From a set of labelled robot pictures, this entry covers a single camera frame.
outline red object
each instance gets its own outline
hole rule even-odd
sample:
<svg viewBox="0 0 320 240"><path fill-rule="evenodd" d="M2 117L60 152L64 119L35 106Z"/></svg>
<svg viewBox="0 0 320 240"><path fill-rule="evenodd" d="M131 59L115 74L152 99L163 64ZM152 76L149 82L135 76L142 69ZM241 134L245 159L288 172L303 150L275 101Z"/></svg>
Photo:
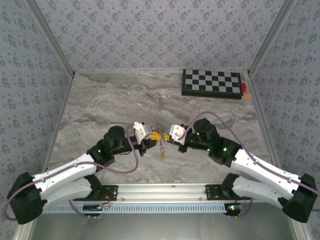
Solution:
<svg viewBox="0 0 320 240"><path fill-rule="evenodd" d="M158 132L158 134L160 134L159 129L157 129L156 131ZM161 139L160 139L160 146L162 147Z"/></svg>
<svg viewBox="0 0 320 240"><path fill-rule="evenodd" d="M102 195L104 195L104 196L107 196L107 197L108 197L108 202L107 202L107 204L109 204L109 207L111 207L111 202L110 202L111 197L110 197L109 193L107 193L107 192L103 192L103 193L102 193Z"/></svg>
<svg viewBox="0 0 320 240"><path fill-rule="evenodd" d="M242 92L245 92L247 90L247 86L245 83L242 83Z"/></svg>

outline chessboard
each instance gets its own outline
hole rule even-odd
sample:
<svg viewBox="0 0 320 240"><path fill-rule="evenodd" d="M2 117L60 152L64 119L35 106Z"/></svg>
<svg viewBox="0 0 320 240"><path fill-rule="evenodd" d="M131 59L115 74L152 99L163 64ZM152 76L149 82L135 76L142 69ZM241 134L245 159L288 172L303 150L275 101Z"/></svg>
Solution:
<svg viewBox="0 0 320 240"><path fill-rule="evenodd" d="M239 72L184 69L182 95L208 98L241 99Z"/></svg>

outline yellow object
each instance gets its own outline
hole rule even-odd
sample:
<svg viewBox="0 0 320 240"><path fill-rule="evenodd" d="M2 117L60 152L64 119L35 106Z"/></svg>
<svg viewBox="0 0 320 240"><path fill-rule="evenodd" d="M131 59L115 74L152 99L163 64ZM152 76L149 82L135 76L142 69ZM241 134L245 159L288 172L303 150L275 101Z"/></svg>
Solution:
<svg viewBox="0 0 320 240"><path fill-rule="evenodd" d="M252 99L252 94L250 93L244 93L241 97L241 99Z"/></svg>
<svg viewBox="0 0 320 240"><path fill-rule="evenodd" d="M161 140L161 135L154 131L149 138L151 140L156 140L156 144L158 144L159 141Z"/></svg>
<svg viewBox="0 0 320 240"><path fill-rule="evenodd" d="M164 134L164 140L166 140L167 142L170 140L170 135L168 135L167 133Z"/></svg>

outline metal frame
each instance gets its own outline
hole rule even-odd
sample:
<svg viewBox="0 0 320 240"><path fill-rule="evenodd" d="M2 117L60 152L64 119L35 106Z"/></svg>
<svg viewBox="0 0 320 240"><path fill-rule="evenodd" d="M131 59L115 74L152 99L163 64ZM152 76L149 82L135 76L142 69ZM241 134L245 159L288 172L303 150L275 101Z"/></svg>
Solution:
<svg viewBox="0 0 320 240"><path fill-rule="evenodd" d="M254 76L298 0L284 0L248 69Z"/></svg>
<svg viewBox="0 0 320 240"><path fill-rule="evenodd" d="M28 9L30 10L31 14L33 15L34 20L38 23L40 29L43 32L46 40L50 44L52 51L58 58L59 62L61 63L64 71L72 78L74 75L74 71L72 70L71 64L69 63L63 49L61 48L56 36L54 35L53 31L51 30L45 16L43 15L39 5L35 0L24 0L25 4L27 5Z"/></svg>
<svg viewBox="0 0 320 240"><path fill-rule="evenodd" d="M220 213L225 212L225 203L234 203L235 200L207 200L206 183L117 183L117 199L111 202L112 207L117 207L118 210L111 209L113 213L122 213L122 206L195 206L197 207L220 207ZM95 205L101 201L74 201L73 205L82 208L84 204ZM64 213L72 211L70 205L59 204L47 210L47 213ZM204 213L207 209L195 209L195 212Z"/></svg>
<svg viewBox="0 0 320 240"><path fill-rule="evenodd" d="M51 141L50 141L50 144L49 144L49 147L48 147L48 152L46 153L46 156L45 156L45 160L44 160L42 171L41 171L42 173L47 170L49 159L50 159L51 154L52 154L52 152L54 150L54 146L55 146L55 143L56 143L56 140L57 140L57 136L58 136L58 132L59 132L59 128L60 128L61 122L62 122L62 118L64 116L64 112L65 112L65 108L66 108L66 105L67 105L67 100L68 100L68 96L69 96L69 93L70 93L70 89L71 89L71 85L72 85L73 80L74 80L74 77L71 78L71 80L69 82L69 85L67 86L66 93L64 95L63 102L62 102L62 105L61 105L61 108L60 108L60 111L59 111L59 116L58 116L57 122L55 124L53 134L52 134L53 136L51 138Z"/></svg>
<svg viewBox="0 0 320 240"><path fill-rule="evenodd" d="M255 112L257 114L257 120L260 126L261 134L263 141L266 144L266 149L268 151L268 155L270 157L271 162L277 166L278 168L282 168L275 143L273 141L271 131L268 125L268 121L263 110L263 106L261 100L259 98L258 90L255 84L255 81L252 80L251 76L247 75L248 85L252 94L253 106ZM298 240L312 240L312 235L309 230L307 223L297 222L295 220L291 220L292 227L294 229L295 235Z"/></svg>
<svg viewBox="0 0 320 240"><path fill-rule="evenodd" d="M118 185L117 201L112 205L123 204L206 204L233 203L234 200L208 201L205 193L206 185L212 183L115 183ZM29 240L33 230L33 222L19 225L14 240ZM292 220L292 228L298 240L311 240L306 224Z"/></svg>

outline cable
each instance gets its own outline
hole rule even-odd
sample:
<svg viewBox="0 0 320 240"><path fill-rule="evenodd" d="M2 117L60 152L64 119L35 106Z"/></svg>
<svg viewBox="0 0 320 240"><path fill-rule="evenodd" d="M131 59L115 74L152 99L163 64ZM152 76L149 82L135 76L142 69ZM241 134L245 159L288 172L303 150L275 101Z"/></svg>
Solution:
<svg viewBox="0 0 320 240"><path fill-rule="evenodd" d="M241 214L241 215L237 216L236 218L238 219L238 218L242 218L242 217L247 216L251 212L251 209L253 208L253 206L254 206L254 199L251 198L248 209L245 211L244 214Z"/></svg>
<svg viewBox="0 0 320 240"><path fill-rule="evenodd" d="M235 205L239 200L239 196L236 198L235 202L233 203L233 205Z"/></svg>
<svg viewBox="0 0 320 240"><path fill-rule="evenodd" d="M70 204L71 208L73 209L73 211L75 211L75 213L78 214L78 215L80 215L81 217L84 217L84 218L86 218L86 219L96 219L96 216L90 216L90 215L87 216L87 215L83 214L82 212L79 212L79 211L76 209L76 207L72 204L71 201L69 201L69 204Z"/></svg>
<svg viewBox="0 0 320 240"><path fill-rule="evenodd" d="M128 151L127 153L120 153L119 155L128 155L129 153L131 153L131 151Z"/></svg>
<svg viewBox="0 0 320 240"><path fill-rule="evenodd" d="M9 197L9 199L6 201L6 203L5 203L5 205L4 205L3 215L4 215L5 219L7 219L7 220L9 220L9 221L16 221L16 220L17 220L16 218L10 217L10 216L8 215L7 209L8 209L9 204L11 203L12 199L14 199L20 192L22 192L23 190L27 189L28 187L31 187L31 186L33 186L33 185L36 185L36 184L40 183L41 181L46 181L46 180L48 180L48 179L50 179L50 178L53 178L54 176L56 176L56 175L58 175L58 174L61 174L61 173L65 172L65 171L67 171L67 170L69 170L69 169L76 168L77 166L85 165L85 164L91 164L91 165L98 166L98 167L100 167L100 168L102 168L102 169L108 170L108 171L113 172L113 173L116 173L116 174L130 174L130 173L134 172L134 171L138 168L139 159L138 159L138 155L137 155L137 153L136 153L136 150L135 150L135 148L134 148L134 145L132 144L132 142L131 142L131 140L130 140L130 137L129 137L129 128L130 128L130 127L133 127L133 126L134 126L134 124L129 124L129 125L126 127L126 129L125 129L126 139L128 140L129 145L130 145L130 147L131 147L131 149L132 149L132 151L133 151L134 157L135 157L135 167L134 167L133 169L131 169L131 170L129 170L129 171L118 171L118 170L114 170L114 169L112 169L112 168L109 168L109 167L103 166L103 165L101 165L101 164L99 164L99 163L91 162L91 161L83 161L83 162L79 162L79 163L74 164L74 165L67 166L67 167L65 167L65 168L63 168L63 169L61 169L61 170L59 170L59 171L57 171L57 172L55 172L55 173L53 173L53 174L51 174L51 175L49 175L49 176L44 177L43 180L42 180L42 179L39 179L39 180L30 182L30 183L24 185L23 187L19 188L17 191L15 191L15 192L11 195L11 197Z"/></svg>
<svg viewBox="0 0 320 240"><path fill-rule="evenodd" d="M297 184L305 189L308 189L309 191L313 192L314 194L317 194L318 196L320 196L320 192L318 192L317 190L301 183L298 182L296 180L290 179L289 177L283 176L269 168L267 168L266 166L264 166L263 164L261 164L260 162L257 162L256 159L254 158L254 156L251 155L249 149L246 147L246 145L241 141L241 139L238 137L238 135L227 125L227 123L225 121L222 120L221 117L219 117L217 114L215 114L212 111L204 111L199 113L193 120L192 122L189 124L189 126L187 127L187 129L185 130L184 134L178 138L178 141L182 140L188 133L189 129L193 127L193 125L195 124L195 122L198 120L199 117L201 117L204 114L211 114L213 116L215 116L229 131L230 133L232 133L232 135L235 137L235 139L240 143L240 145L242 146L242 148L244 149L244 151L246 152L246 154L248 154L248 156L251 158L252 161L254 161L258 166L260 166L261 168L263 168L264 170L268 171L269 173L272 173L273 175L282 178L286 181L291 181L294 184ZM312 209L312 212L320 212L320 209Z"/></svg>
<svg viewBox="0 0 320 240"><path fill-rule="evenodd" d="M108 197L108 202L105 202L102 205L109 204L109 208L110 208L111 207L111 196L107 192L103 193L103 195Z"/></svg>
<svg viewBox="0 0 320 240"><path fill-rule="evenodd" d="M160 132L159 132L159 128L157 128L157 129L156 129L156 131L158 132L158 134L160 134ZM159 144L160 144L160 146L162 147L161 138L160 138Z"/></svg>
<svg viewBox="0 0 320 240"><path fill-rule="evenodd" d="M247 215L250 213L250 211L251 211L251 209L253 208L253 206L254 206L254 199L251 198L251 200L250 200L250 205L249 205L248 209L245 211L244 214L241 214L241 215L239 215L239 216L230 216L230 215L227 215L227 216L228 216L228 218L233 218L233 219L238 219L238 218L245 217L245 216L247 216Z"/></svg>

